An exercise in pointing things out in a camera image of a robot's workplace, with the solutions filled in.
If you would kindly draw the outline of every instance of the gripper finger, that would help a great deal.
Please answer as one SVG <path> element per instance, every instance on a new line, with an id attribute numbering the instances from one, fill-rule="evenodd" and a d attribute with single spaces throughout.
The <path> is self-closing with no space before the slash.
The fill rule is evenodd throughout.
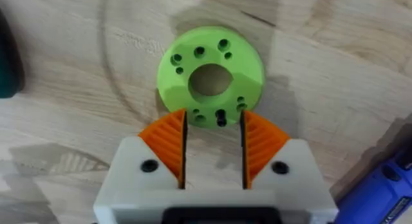
<path id="1" fill-rule="evenodd" d="M 187 115 L 181 109 L 145 128 L 139 137 L 151 148 L 185 188 Z"/>

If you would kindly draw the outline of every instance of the ridged surface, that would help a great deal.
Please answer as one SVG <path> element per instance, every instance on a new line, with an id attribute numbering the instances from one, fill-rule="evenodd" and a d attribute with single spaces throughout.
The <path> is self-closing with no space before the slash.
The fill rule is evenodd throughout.
<path id="1" fill-rule="evenodd" d="M 139 137 L 181 182 L 183 178 L 183 130 L 185 110 L 175 111 L 144 129 Z"/>
<path id="2" fill-rule="evenodd" d="M 290 137 L 263 117 L 245 111 L 245 158 L 247 184 L 264 168 Z"/>

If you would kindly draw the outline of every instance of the teal object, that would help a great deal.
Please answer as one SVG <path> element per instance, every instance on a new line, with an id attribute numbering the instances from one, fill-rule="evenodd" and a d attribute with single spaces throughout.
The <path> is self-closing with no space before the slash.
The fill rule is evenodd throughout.
<path id="1" fill-rule="evenodd" d="M 222 66 L 232 76 L 219 95 L 202 95 L 189 83 L 191 75 L 208 64 Z M 242 110 L 259 102 L 264 81 L 257 51 L 236 32 L 217 26 L 196 28 L 177 38 L 164 54 L 157 78 L 168 110 L 185 108 L 190 124 L 206 128 L 238 122 Z"/>
<path id="2" fill-rule="evenodd" d="M 23 65 L 7 21 L 0 11 L 0 98 L 11 98 L 23 87 Z"/>

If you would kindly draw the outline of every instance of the small hole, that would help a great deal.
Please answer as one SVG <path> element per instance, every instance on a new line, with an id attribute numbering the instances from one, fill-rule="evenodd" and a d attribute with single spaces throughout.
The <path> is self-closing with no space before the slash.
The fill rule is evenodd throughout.
<path id="1" fill-rule="evenodd" d="M 231 52 L 225 53 L 225 58 L 226 59 L 231 59 L 232 58 L 232 53 Z"/>
<path id="2" fill-rule="evenodd" d="M 204 122 L 204 121 L 206 121 L 206 117 L 204 115 L 197 115 L 194 120 L 196 122 Z"/>
<path id="3" fill-rule="evenodd" d="M 226 118 L 224 118 L 224 119 L 218 119 L 218 121 L 217 121 L 216 123 L 217 123 L 217 125 L 218 125 L 219 127 L 225 127 L 226 124 L 227 124 L 227 121 L 226 121 Z"/>
<path id="4" fill-rule="evenodd" d="M 239 103 L 243 103 L 245 101 L 245 98 L 244 97 L 242 97 L 242 96 L 239 96 L 238 97 L 238 102 Z"/>
<path id="5" fill-rule="evenodd" d="M 177 67 L 176 68 L 176 73 L 177 74 L 182 74 L 183 73 L 183 68 L 182 67 Z"/>
<path id="6" fill-rule="evenodd" d="M 226 40 L 226 39 L 222 39 L 222 40 L 219 41 L 218 49 L 220 51 L 226 51 L 226 50 L 229 49 L 229 46 L 230 46 L 229 41 Z"/>
<path id="7" fill-rule="evenodd" d="M 272 170 L 277 174 L 287 174 L 289 173 L 289 166 L 284 162 L 274 162 Z"/>
<path id="8" fill-rule="evenodd" d="M 182 56 L 180 54 L 175 54 L 175 55 L 173 55 L 173 59 L 176 62 L 180 62 L 182 60 Z"/>
<path id="9" fill-rule="evenodd" d="M 246 104 L 239 104 L 236 109 L 240 112 L 247 108 Z"/>
<path id="10" fill-rule="evenodd" d="M 145 160 L 140 166 L 140 170 L 145 173 L 151 173 L 156 171 L 159 167 L 159 163 L 156 160 Z"/>
<path id="11" fill-rule="evenodd" d="M 194 50 L 194 56 L 196 57 L 196 58 L 200 58 L 200 57 L 203 57 L 203 54 L 205 53 L 205 48 L 203 48 L 203 47 L 197 47 L 195 50 Z"/>

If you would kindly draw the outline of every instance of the black screw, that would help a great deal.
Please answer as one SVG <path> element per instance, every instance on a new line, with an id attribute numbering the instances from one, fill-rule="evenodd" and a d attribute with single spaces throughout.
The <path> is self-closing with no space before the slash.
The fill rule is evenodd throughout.
<path id="1" fill-rule="evenodd" d="M 272 164 L 272 170 L 277 174 L 288 174 L 289 166 L 284 162 L 274 162 Z"/>
<path id="2" fill-rule="evenodd" d="M 224 109 L 219 109 L 217 110 L 217 112 L 215 113 L 216 115 L 216 124 L 219 127 L 225 127 L 227 124 L 227 120 L 226 120 L 226 111 Z"/>
<path id="3" fill-rule="evenodd" d="M 159 163 L 156 160 L 145 160 L 140 166 L 140 169 L 145 173 L 152 173 L 157 168 L 159 168 Z"/>
<path id="4" fill-rule="evenodd" d="M 226 120 L 226 118 L 225 119 L 218 119 L 218 121 L 216 123 L 219 127 L 225 127 L 226 124 L 227 124 L 227 120 Z"/>

